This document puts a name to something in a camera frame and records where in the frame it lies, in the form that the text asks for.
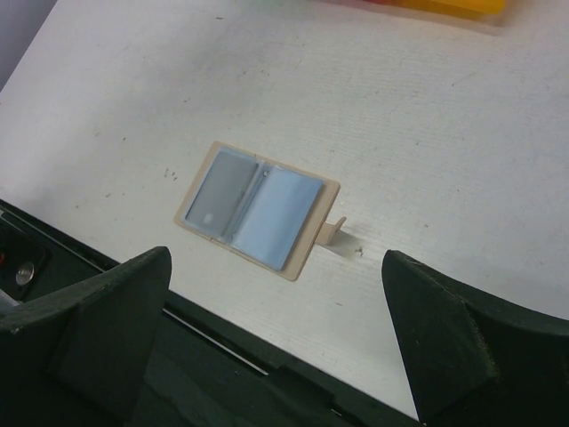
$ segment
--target beige frame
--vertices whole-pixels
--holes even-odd
[[[205,174],[209,170],[210,165],[212,164],[213,160],[215,159],[215,156],[217,155],[217,153],[219,152],[221,147],[229,147],[231,149],[241,151],[241,152],[248,154],[250,156],[254,156],[254,157],[258,158],[259,160],[267,162],[271,165],[283,166],[283,167],[286,167],[287,169],[291,169],[295,172],[303,173],[303,174],[308,175],[308,176],[319,178],[324,183],[323,187],[320,189],[320,192],[318,193],[317,199],[314,202],[312,209],[309,212],[309,215],[307,216],[306,221],[304,222],[304,225],[301,228],[301,231],[300,231],[298,237],[296,238],[296,241],[294,242],[293,249],[291,250],[291,252],[290,252],[290,254],[286,260],[286,263],[284,264],[284,268],[281,271],[272,270],[270,267],[268,267],[268,266],[266,266],[266,265],[264,265],[258,261],[255,261],[250,256],[247,256],[247,255],[239,252],[235,248],[233,248],[229,245],[226,245],[226,244],[220,242],[219,240],[216,240],[215,238],[210,238],[210,237],[200,233],[199,231],[190,228],[181,219],[186,214],[186,212],[188,210],[188,205],[194,199],[196,192],[199,190],[202,182],[204,181]],[[330,233],[331,233],[331,230],[334,229],[334,227],[332,227],[332,226],[322,227],[322,226],[325,223],[325,219],[328,216],[328,213],[330,212],[330,209],[332,208],[334,200],[336,199],[336,196],[338,196],[339,191],[340,191],[340,184],[337,181],[328,180],[328,179],[326,179],[320,175],[317,175],[315,173],[302,171],[301,169],[298,169],[294,166],[285,165],[283,163],[277,162],[276,160],[266,158],[266,157],[262,157],[262,156],[255,154],[255,153],[252,153],[250,151],[246,151],[244,149],[240,149],[238,147],[234,147],[232,145],[216,141],[210,147],[209,151],[207,152],[207,154],[205,156],[204,162],[202,163],[199,170],[197,171],[196,177],[194,178],[191,185],[189,186],[189,190],[186,193],[186,196],[184,197],[184,199],[182,200],[180,208],[176,212],[176,216],[174,217],[174,222],[177,225],[181,226],[182,228],[184,228],[186,230],[190,230],[191,232],[197,234],[198,236],[201,236],[202,238],[206,238],[207,240],[213,242],[216,245],[225,247],[230,252],[232,252],[234,254],[238,254],[239,256],[245,258],[246,260],[257,264],[264,269],[267,269],[269,271],[276,273],[277,275],[281,276],[282,278],[286,278],[287,280],[294,281],[300,275],[300,273],[302,271],[302,267],[304,267],[304,264],[306,263],[306,260],[309,257],[310,250],[312,249],[312,246],[317,241],[317,238],[318,238],[317,243],[319,243],[319,244],[323,243],[323,242],[324,243],[330,242],[330,238],[332,237],[330,235]],[[343,223],[343,221],[345,221],[345,218],[342,219],[341,222],[338,223],[339,225],[337,224],[337,229],[341,226],[341,223]],[[326,236],[318,236],[321,229],[323,231],[323,234],[325,234]]]

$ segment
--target small stand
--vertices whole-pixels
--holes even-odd
[[[342,216],[335,224],[329,224],[328,222],[322,224],[314,243],[320,246],[329,246],[336,233],[340,230],[341,226],[344,225],[344,222],[346,222],[346,217]]]

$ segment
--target white wall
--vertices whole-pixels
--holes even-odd
[[[57,0],[0,0],[0,91]]]

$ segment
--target white table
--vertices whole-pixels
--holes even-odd
[[[387,249],[569,318],[569,2],[517,4],[60,0],[0,94],[0,198],[119,261],[167,245],[173,291],[415,415]],[[175,226],[214,140],[340,181],[346,256],[291,283]]]

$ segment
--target orange object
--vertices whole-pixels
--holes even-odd
[[[469,13],[500,13],[506,7],[506,0],[369,0],[377,4],[397,4],[428,12],[461,15]]]
[[[433,0],[435,3],[469,9],[481,13],[500,13],[506,6],[506,0]]]

